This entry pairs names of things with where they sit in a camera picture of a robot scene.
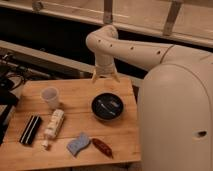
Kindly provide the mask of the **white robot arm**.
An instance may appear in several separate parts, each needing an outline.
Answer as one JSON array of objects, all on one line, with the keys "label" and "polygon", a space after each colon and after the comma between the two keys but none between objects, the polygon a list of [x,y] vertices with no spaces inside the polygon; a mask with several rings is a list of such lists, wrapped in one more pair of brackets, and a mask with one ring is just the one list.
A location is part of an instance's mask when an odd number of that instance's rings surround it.
[{"label": "white robot arm", "polygon": [[116,77],[115,59],[148,74],[138,114],[143,171],[213,171],[213,53],[174,44],[120,40],[113,25],[86,37],[94,79]]}]

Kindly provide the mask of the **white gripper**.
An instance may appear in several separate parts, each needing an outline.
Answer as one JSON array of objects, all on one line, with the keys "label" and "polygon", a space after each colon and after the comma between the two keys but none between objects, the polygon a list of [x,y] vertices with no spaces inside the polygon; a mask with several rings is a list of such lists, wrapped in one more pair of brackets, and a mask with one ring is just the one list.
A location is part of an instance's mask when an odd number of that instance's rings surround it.
[{"label": "white gripper", "polygon": [[95,65],[95,73],[92,76],[92,83],[95,83],[98,79],[98,76],[101,75],[112,75],[112,77],[117,81],[120,82],[119,77],[117,73],[113,73],[115,69],[115,65],[113,63],[109,65],[100,65],[96,64]]}]

